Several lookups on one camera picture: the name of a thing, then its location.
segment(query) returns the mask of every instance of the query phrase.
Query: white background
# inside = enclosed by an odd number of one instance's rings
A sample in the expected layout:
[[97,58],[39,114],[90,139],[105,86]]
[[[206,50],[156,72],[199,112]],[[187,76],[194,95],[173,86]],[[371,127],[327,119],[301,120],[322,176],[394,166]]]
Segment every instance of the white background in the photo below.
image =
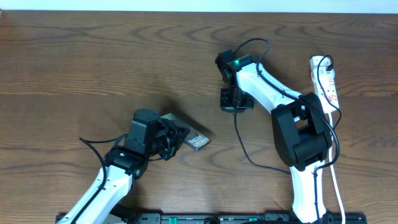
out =
[[3,10],[398,13],[398,0],[0,0]]

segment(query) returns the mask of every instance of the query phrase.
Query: white cable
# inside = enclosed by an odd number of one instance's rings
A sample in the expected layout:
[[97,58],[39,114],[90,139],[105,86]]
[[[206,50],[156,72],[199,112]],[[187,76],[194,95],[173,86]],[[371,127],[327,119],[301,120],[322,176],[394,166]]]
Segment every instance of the white cable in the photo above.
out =
[[[331,116],[331,113],[328,113],[328,115],[329,115],[330,126],[333,127],[333,118]],[[329,161],[332,158],[332,149],[333,149],[333,143],[332,143],[331,147],[329,148],[329,156],[328,156]],[[337,179],[336,179],[336,174],[335,174],[335,168],[333,167],[333,165],[330,166],[330,172],[331,172],[331,178],[333,179],[333,185],[335,186],[335,191],[336,191],[336,197],[337,197],[338,205],[340,207],[341,224],[345,224],[346,223],[346,214],[344,213],[343,202],[341,201],[340,191],[338,190]]]

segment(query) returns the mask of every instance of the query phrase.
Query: white power strip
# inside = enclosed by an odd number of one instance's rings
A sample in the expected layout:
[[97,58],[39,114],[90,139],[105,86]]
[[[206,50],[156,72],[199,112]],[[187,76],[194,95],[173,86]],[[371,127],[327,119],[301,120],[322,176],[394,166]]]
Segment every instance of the white power strip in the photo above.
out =
[[[318,95],[323,111],[325,113],[332,113],[336,111],[336,108],[332,107],[326,100],[321,86],[318,84],[318,65],[320,60],[323,58],[323,56],[314,56],[310,60],[310,66],[311,66],[311,79],[313,82],[313,87],[315,89],[315,94]],[[335,70],[332,69],[330,71],[327,71],[326,68],[331,64],[329,58],[325,58],[322,60],[321,65],[319,66],[319,79],[322,84],[323,89],[325,90],[326,97],[329,99],[329,102],[333,105],[335,105],[337,108],[339,108],[338,105],[338,98],[337,98],[337,91],[336,91],[336,86],[335,86]]]

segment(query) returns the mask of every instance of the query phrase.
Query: wood grain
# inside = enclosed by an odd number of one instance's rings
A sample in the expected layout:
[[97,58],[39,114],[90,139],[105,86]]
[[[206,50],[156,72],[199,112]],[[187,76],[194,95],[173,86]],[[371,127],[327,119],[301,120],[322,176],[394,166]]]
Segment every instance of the wood grain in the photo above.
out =
[[[347,212],[395,223],[398,208],[398,23],[393,15],[9,11],[0,18],[0,223],[53,223],[100,168],[79,142],[126,133],[134,110],[195,120],[212,138],[150,164],[123,203],[163,212],[288,210],[289,175],[251,166],[219,108],[217,53],[251,37],[264,65],[294,90],[313,90],[308,60],[330,54],[343,119],[336,164]],[[242,54],[259,55],[262,43]],[[252,158],[286,169],[260,105],[240,114]],[[98,146],[104,155],[110,146]],[[338,212],[329,170],[324,201]]]

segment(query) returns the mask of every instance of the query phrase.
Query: wooden surface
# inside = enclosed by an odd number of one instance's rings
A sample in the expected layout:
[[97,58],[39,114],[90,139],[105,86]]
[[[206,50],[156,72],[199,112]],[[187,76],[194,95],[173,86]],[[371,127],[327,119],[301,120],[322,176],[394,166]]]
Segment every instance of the wooden surface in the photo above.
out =
[[[291,178],[251,166],[233,117],[218,52],[252,37],[272,48],[264,65],[282,83],[313,91],[309,59],[335,59],[343,119],[336,171],[347,212],[396,223],[398,23],[392,15],[23,12],[0,18],[0,223],[54,223],[92,183],[100,163],[79,137],[128,132],[133,112],[175,113],[213,142],[151,162],[123,203],[163,212],[264,212],[292,206]],[[263,43],[242,54],[259,55]],[[271,116],[238,116],[252,158],[286,169]],[[109,145],[98,146],[102,155]],[[339,212],[329,169],[324,201]]]

